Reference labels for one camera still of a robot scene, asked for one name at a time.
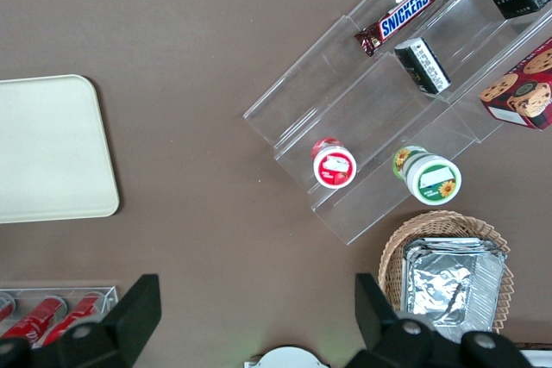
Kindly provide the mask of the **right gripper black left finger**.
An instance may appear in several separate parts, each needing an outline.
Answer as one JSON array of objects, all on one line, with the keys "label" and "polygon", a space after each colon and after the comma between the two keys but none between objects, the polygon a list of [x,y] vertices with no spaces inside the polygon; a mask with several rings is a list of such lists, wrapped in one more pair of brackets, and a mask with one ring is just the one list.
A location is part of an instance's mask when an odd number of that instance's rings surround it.
[{"label": "right gripper black left finger", "polygon": [[143,274],[100,322],[72,327],[35,349],[25,339],[1,340],[1,366],[132,367],[160,318],[159,276]]}]

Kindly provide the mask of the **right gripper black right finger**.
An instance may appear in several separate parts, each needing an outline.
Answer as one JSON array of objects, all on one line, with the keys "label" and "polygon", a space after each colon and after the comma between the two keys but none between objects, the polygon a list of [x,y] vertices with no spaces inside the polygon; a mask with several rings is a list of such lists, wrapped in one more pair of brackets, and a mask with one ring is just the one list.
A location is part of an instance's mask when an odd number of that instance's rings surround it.
[{"label": "right gripper black right finger", "polygon": [[459,344],[420,321],[401,319],[370,273],[355,276],[354,312],[366,348],[347,367],[529,367],[506,337],[464,334]]}]

